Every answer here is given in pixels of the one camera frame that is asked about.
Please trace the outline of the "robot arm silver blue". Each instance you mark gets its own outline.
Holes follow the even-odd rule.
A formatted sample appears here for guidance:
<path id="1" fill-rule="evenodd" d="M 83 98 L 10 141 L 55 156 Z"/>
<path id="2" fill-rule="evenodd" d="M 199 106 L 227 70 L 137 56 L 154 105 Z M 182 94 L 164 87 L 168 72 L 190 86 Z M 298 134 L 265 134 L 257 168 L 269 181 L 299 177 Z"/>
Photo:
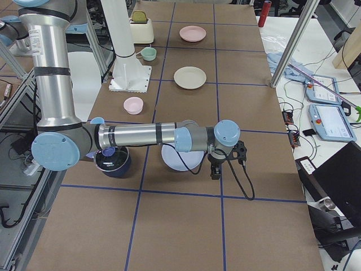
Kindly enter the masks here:
<path id="1" fill-rule="evenodd" d="M 194 121 L 170 123 L 122 122 L 120 99 L 98 101 L 95 113 L 105 123 L 89 123 L 76 115 L 65 33 L 86 20 L 84 1 L 18 1 L 20 21 L 28 28 L 33 71 L 41 104 L 41 120 L 31 152 L 51 171 L 64 171 L 86 154 L 101 154 L 109 147 L 139 147 L 172 143 L 177 152 L 202 151 L 211 163 L 211 178 L 221 177 L 221 164 L 246 162 L 240 128 L 231 120 L 201 127 Z"/>

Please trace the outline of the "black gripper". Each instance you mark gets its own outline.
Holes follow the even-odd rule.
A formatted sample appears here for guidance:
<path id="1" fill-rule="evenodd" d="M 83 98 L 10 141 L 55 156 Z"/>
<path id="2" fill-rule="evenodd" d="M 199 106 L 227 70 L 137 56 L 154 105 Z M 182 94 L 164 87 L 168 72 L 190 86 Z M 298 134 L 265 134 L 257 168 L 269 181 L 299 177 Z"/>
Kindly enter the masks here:
<path id="1" fill-rule="evenodd" d="M 223 162 L 237 160 L 238 163 L 242 166 L 245 166 L 246 163 L 246 152 L 247 149 L 243 141 L 238 140 L 237 144 L 234 145 L 232 149 L 226 149 L 224 145 L 220 145 L 215 149 L 214 152 L 208 155 L 208 160 L 214 164 L 211 165 L 210 177 L 213 180 L 219 180 L 222 176 L 222 170 L 220 165 Z"/>

